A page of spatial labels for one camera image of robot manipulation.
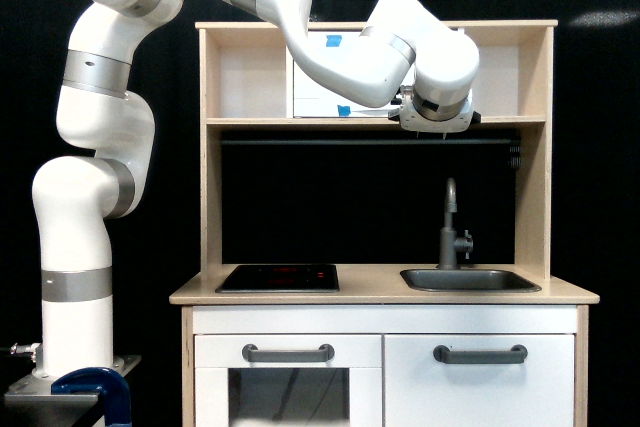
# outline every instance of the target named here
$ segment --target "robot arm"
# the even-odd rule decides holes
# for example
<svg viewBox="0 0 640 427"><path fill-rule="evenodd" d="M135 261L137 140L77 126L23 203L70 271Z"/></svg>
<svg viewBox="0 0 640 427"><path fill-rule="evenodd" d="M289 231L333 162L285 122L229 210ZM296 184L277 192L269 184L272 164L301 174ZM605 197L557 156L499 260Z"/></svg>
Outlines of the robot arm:
<svg viewBox="0 0 640 427"><path fill-rule="evenodd" d="M145 0L94 1L122 12L140 9L140 4L145 4ZM310 78L368 107L388 104L415 62L412 103L425 120L419 125L402 123L405 128L414 127L412 130L441 131L438 126L429 129L429 125L448 120L450 111L456 108L462 110L462 105L450 106L468 96L478 68L478 50L473 41L448 29L417 0L380 0L345 64L331 62L309 43L311 0L223 1L277 25L294 60ZM424 117L424 101L428 102L427 114L440 106L448 107L447 114Z"/></svg>
<svg viewBox="0 0 640 427"><path fill-rule="evenodd" d="M67 142L95 150L95 158L55 159L33 185L42 257L43 370L53 377L111 366L111 246L102 219L137 206L154 135L149 106L126 90L129 68L140 41L182 6L182 0L94 1L71 34L57 125ZM403 128L467 128L477 48L418 1L380 0L344 64L311 46L311 0L223 1L277 25L309 77L362 105L389 103L415 63L415 85L405 89L398 115Z"/></svg>

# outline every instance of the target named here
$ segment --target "black induction cooktop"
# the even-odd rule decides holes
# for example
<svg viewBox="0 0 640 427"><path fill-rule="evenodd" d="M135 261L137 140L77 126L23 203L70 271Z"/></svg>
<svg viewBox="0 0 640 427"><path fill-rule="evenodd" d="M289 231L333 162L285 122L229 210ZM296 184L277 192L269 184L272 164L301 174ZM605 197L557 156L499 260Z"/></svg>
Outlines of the black induction cooktop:
<svg viewBox="0 0 640 427"><path fill-rule="evenodd" d="M218 293L338 292L332 264L243 264L216 289Z"/></svg>

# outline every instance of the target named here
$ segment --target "faucet handle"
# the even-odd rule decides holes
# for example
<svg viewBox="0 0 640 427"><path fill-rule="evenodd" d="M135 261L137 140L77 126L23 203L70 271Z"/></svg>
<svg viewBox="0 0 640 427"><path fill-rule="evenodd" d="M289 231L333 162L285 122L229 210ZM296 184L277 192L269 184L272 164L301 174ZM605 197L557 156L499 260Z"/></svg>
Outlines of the faucet handle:
<svg viewBox="0 0 640 427"><path fill-rule="evenodd" d="M458 237L455 241L456 252L464 252L464 258L469 260L469 253L473 252L473 237L468 230L464 231L464 237Z"/></svg>
<svg viewBox="0 0 640 427"><path fill-rule="evenodd" d="M465 249L464 258L469 260L469 253L473 252L473 237L471 237L471 234L469 234L468 230L464 231L464 240L467 247Z"/></svg>

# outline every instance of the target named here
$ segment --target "white cabinet door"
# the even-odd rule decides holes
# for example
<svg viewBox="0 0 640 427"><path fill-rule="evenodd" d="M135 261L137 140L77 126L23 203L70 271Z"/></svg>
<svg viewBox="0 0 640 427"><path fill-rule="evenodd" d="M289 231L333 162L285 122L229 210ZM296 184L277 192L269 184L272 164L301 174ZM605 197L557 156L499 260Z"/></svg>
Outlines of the white cabinet door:
<svg viewBox="0 0 640 427"><path fill-rule="evenodd" d="M573 426L573 335L387 335L384 344L386 427ZM505 361L517 345L523 363L466 363ZM464 363L436 360L439 346Z"/></svg>

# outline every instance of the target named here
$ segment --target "stainless steel sink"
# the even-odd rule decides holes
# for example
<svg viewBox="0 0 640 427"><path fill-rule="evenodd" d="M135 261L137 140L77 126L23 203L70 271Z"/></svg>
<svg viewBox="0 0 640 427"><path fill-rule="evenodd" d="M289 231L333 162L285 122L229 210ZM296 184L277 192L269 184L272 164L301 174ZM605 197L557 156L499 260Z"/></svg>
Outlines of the stainless steel sink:
<svg viewBox="0 0 640 427"><path fill-rule="evenodd" d="M409 287L431 292L537 292L540 286L506 270L411 269L400 272Z"/></svg>

